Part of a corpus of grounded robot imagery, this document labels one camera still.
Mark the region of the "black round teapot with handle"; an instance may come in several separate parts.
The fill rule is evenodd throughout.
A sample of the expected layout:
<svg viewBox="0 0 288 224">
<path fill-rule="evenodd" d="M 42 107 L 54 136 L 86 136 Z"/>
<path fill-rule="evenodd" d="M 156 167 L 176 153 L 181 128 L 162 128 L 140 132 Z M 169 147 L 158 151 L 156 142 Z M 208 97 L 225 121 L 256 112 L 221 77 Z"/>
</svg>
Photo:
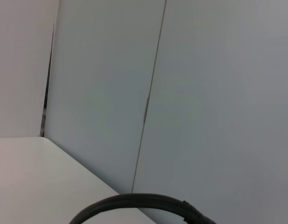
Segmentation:
<svg viewBox="0 0 288 224">
<path fill-rule="evenodd" d="M 217 224 L 186 201 L 145 193 L 121 194 L 105 198 L 80 211 L 69 224 L 82 224 L 102 212 L 124 208 L 164 210 L 182 217 L 187 224 Z"/>
</svg>

